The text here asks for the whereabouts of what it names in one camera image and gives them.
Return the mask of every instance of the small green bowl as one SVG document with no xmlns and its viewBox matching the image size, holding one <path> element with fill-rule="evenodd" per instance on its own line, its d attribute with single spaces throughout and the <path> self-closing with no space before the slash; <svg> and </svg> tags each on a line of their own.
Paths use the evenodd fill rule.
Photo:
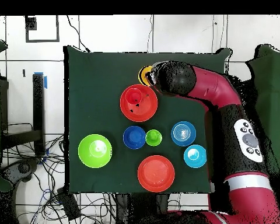
<svg viewBox="0 0 280 224">
<path fill-rule="evenodd" d="M 103 167 L 111 159 L 112 146 L 104 136 L 91 134 L 81 140 L 78 155 L 82 163 L 87 167 Z"/>
<path fill-rule="evenodd" d="M 146 133 L 145 141 L 150 146 L 158 146 L 162 141 L 162 135 L 156 129 L 151 129 Z"/>
</svg>

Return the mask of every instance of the dark green tablecloth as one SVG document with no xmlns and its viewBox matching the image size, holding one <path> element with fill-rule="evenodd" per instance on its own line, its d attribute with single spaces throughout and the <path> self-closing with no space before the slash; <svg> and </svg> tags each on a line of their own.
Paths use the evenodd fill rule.
<svg viewBox="0 0 280 224">
<path fill-rule="evenodd" d="M 280 167 L 280 51 L 269 44 L 259 45 L 255 51 L 254 59 L 247 61 L 258 92 L 255 109 Z"/>
<path fill-rule="evenodd" d="M 85 53 L 67 47 L 69 55 L 69 191 L 118 192 L 146 191 L 138 182 L 139 164 L 150 155 L 168 158 L 175 169 L 175 179 L 166 191 L 210 192 L 207 166 L 188 167 L 183 160 L 186 147 L 173 143 L 170 133 L 178 121 L 189 121 L 197 130 L 193 144 L 206 148 L 204 109 L 194 101 L 165 97 L 157 93 L 158 109 L 148 121 L 135 123 L 121 112 L 119 99 L 129 85 L 137 84 L 138 72 L 145 65 L 158 61 L 178 60 L 223 73 L 229 49 L 217 54 L 185 53 Z M 157 147 L 147 144 L 141 149 L 128 149 L 123 143 L 123 132 L 138 125 L 145 131 L 157 129 L 163 135 Z M 78 145 L 87 135 L 104 135 L 112 144 L 109 163 L 99 169 L 85 166 L 78 157 Z"/>
</svg>

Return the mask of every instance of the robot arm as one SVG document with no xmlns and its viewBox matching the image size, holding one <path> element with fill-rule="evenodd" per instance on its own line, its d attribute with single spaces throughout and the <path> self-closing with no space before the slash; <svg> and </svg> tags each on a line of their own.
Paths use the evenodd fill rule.
<svg viewBox="0 0 280 224">
<path fill-rule="evenodd" d="M 216 184 L 229 185 L 233 214 L 201 212 L 210 224 L 280 224 L 258 139 L 240 96 L 221 74 L 185 62 L 165 61 L 140 71 L 139 79 L 159 93 L 196 100 L 205 108 L 208 166 Z"/>
</svg>

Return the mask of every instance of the red plate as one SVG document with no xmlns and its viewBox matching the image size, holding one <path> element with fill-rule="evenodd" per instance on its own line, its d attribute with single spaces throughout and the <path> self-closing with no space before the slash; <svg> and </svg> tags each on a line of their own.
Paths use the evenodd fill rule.
<svg viewBox="0 0 280 224">
<path fill-rule="evenodd" d="M 142 92 L 142 100 L 137 105 L 129 104 L 125 99 L 125 93 L 130 88 L 137 88 Z M 150 87 L 135 84 L 123 91 L 120 97 L 120 109 L 129 120 L 144 122 L 156 113 L 156 109 L 158 107 L 157 100 L 158 98 L 156 97 L 156 93 Z"/>
<path fill-rule="evenodd" d="M 153 193 L 168 189 L 174 180 L 174 167 L 160 155 L 148 156 L 138 167 L 138 180 L 142 187 Z"/>
</svg>

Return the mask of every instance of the blue bowl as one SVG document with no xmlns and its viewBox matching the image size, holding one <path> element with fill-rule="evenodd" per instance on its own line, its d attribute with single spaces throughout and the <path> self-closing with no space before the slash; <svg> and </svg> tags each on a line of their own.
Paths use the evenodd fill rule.
<svg viewBox="0 0 280 224">
<path fill-rule="evenodd" d="M 191 145 L 184 152 L 184 161 L 193 169 L 202 167 L 207 162 L 207 151 L 200 145 Z"/>
<path fill-rule="evenodd" d="M 130 126 L 124 131 L 124 144 L 130 149 L 139 149 L 145 144 L 145 131 L 138 126 Z"/>
<path fill-rule="evenodd" d="M 180 121 L 173 126 L 171 138 L 178 146 L 188 146 L 196 138 L 196 129 L 190 122 Z"/>
</svg>

